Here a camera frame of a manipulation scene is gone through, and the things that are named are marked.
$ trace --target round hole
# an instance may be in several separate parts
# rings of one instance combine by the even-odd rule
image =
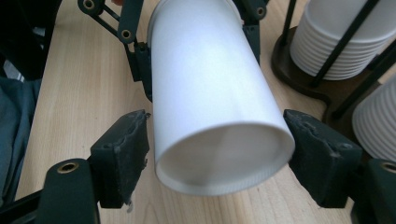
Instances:
[[[78,168],[78,163],[68,162],[58,168],[58,173],[59,174],[68,174],[68,173],[71,173],[71,172],[77,170],[77,168]]]
[[[95,7],[95,4],[93,3],[92,0],[84,0],[84,7],[87,9],[93,9]]]
[[[129,39],[132,36],[132,34],[129,30],[123,30],[121,34],[122,34],[122,37],[124,37],[125,39]]]
[[[262,8],[262,7],[258,7],[257,8],[257,15],[263,16],[264,12],[265,12],[264,8]]]
[[[382,168],[396,174],[396,165],[390,162],[382,162]]]

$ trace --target blue cloth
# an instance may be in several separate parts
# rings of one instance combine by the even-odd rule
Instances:
[[[40,85],[0,77],[0,206],[15,199]]]

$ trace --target black plastic bracket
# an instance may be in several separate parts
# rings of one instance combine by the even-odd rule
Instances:
[[[35,223],[100,223],[96,203],[88,162],[62,161],[47,171]]]
[[[243,31],[247,38],[247,42],[250,45],[251,50],[253,51],[254,57],[256,57],[256,61],[260,64],[260,25],[259,22],[257,24],[244,25]]]
[[[268,0],[233,0],[246,24],[260,21],[267,13]]]
[[[350,197],[353,224],[396,223],[396,162],[363,162],[360,146],[312,116],[284,117],[296,142],[289,166],[319,206],[343,208]]]
[[[122,116],[91,147],[88,158],[103,208],[121,208],[131,195],[149,152],[144,110]]]
[[[310,115],[285,110],[284,117],[296,142],[291,170],[318,205],[345,207],[344,187],[361,161],[361,148]]]
[[[106,6],[105,0],[78,0],[78,7],[123,43],[134,82],[142,81],[146,97],[152,101],[150,50],[147,44],[136,39],[143,1],[125,0],[120,16]],[[117,31],[99,16],[104,11],[119,22]],[[134,43],[134,52],[129,50],[131,43]]]
[[[118,38],[124,44],[131,44],[136,38],[144,0],[124,0],[122,5]]]
[[[2,223],[33,223],[40,195],[41,190],[1,207],[0,220]]]

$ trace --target paper cup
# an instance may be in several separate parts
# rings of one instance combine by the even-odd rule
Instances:
[[[312,24],[335,39],[340,39],[350,23],[361,11],[367,0],[311,0],[305,13],[312,18]],[[389,38],[396,32],[396,1],[381,0],[351,42],[371,43]]]
[[[334,26],[344,25],[338,23],[332,24],[332,21],[328,21],[327,23],[321,22],[321,19],[318,21],[318,12],[322,11],[323,13],[332,14],[332,17],[335,17],[335,20],[338,21],[339,19],[336,17],[339,15],[341,18],[345,19],[349,18],[350,14],[354,15],[353,13],[357,8],[356,5],[359,4],[359,1],[351,3],[349,0],[345,2],[335,0],[334,2],[330,1],[329,3],[323,2],[322,0],[312,0],[309,2],[305,7],[304,14],[291,42],[291,58],[297,66],[312,77],[318,74],[318,71],[327,61],[335,46],[338,44],[338,41],[341,39],[342,35],[339,37],[335,35],[335,30],[338,30],[338,27],[336,27],[336,29]],[[337,11],[336,14],[333,13],[335,8],[342,6],[345,6],[343,10]],[[393,34],[394,32],[390,30],[386,35],[379,35],[376,38],[366,39],[358,39],[356,35],[354,35],[332,64],[332,67],[327,72],[324,79],[343,80],[360,74],[375,55],[387,44],[389,35]]]
[[[364,99],[353,112],[353,130],[374,158],[396,161],[396,76]]]
[[[292,135],[227,0],[162,0],[148,29],[156,174],[220,195],[283,167]]]

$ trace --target wood grain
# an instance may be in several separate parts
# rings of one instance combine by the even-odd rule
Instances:
[[[158,0],[147,0],[138,28],[146,40],[149,16]],[[305,0],[299,1],[297,25]],[[120,7],[107,2],[115,11]],[[281,111],[297,109],[321,117],[324,104],[278,81],[270,66],[288,1],[271,1],[261,22],[262,71]],[[109,17],[109,23],[117,24]],[[71,158],[88,158],[90,146],[123,114],[152,112],[141,83],[133,83],[122,44],[90,17],[77,1],[63,1],[21,175],[18,198],[42,189],[47,170]],[[102,223],[350,223],[350,207],[318,207],[298,183],[289,166],[254,188],[220,197],[193,197],[164,187],[154,173],[152,120],[148,121],[150,152],[134,192],[134,211],[100,209]]]

